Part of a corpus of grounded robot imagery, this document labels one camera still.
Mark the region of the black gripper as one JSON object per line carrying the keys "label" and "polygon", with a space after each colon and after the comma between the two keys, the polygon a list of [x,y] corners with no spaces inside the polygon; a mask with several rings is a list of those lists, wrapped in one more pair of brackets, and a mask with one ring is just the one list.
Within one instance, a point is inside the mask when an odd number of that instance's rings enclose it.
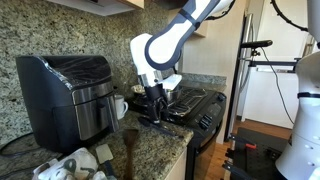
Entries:
{"label": "black gripper", "polygon": [[162,114],[162,119],[163,120],[168,120],[169,118],[169,111],[168,111],[168,104],[165,100],[165,92],[163,89],[162,84],[157,84],[153,87],[145,87],[145,93],[147,96],[147,108],[148,108],[148,113],[150,120],[154,124],[159,124],[160,123],[160,115],[158,111],[158,106],[156,101],[160,101],[160,109],[161,109],[161,114]]}

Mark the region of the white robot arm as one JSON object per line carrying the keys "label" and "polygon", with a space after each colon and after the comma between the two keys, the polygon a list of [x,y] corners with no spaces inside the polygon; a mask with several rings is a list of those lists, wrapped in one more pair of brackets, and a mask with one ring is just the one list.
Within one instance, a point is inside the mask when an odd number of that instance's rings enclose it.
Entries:
{"label": "white robot arm", "polygon": [[235,0],[188,0],[162,31],[144,33],[130,42],[133,62],[140,84],[147,95],[149,121],[158,125],[168,107],[165,89],[174,89],[181,75],[163,80],[160,71],[172,68],[181,55],[186,40],[211,14],[223,10]]}

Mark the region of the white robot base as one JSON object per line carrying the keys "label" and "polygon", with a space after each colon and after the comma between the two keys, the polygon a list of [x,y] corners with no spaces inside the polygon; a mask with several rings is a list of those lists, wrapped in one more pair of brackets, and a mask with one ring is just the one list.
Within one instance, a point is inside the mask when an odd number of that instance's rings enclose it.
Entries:
{"label": "white robot base", "polygon": [[296,74],[299,106],[291,139],[275,165],[287,180],[320,180],[320,52],[303,57]]}

